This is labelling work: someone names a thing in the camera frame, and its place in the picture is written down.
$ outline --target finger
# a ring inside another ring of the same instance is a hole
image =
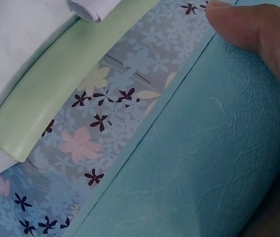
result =
[[[230,6],[211,2],[206,15],[228,42],[260,54],[280,79],[280,8],[275,5]]]

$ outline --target decorative paper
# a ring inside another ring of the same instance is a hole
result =
[[[79,17],[88,22],[101,22],[121,0],[70,0],[69,6]]]

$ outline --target light green strap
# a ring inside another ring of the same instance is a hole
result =
[[[0,148],[24,162],[59,109],[110,48],[158,0],[123,0],[99,24],[79,20],[29,69],[0,107]]]

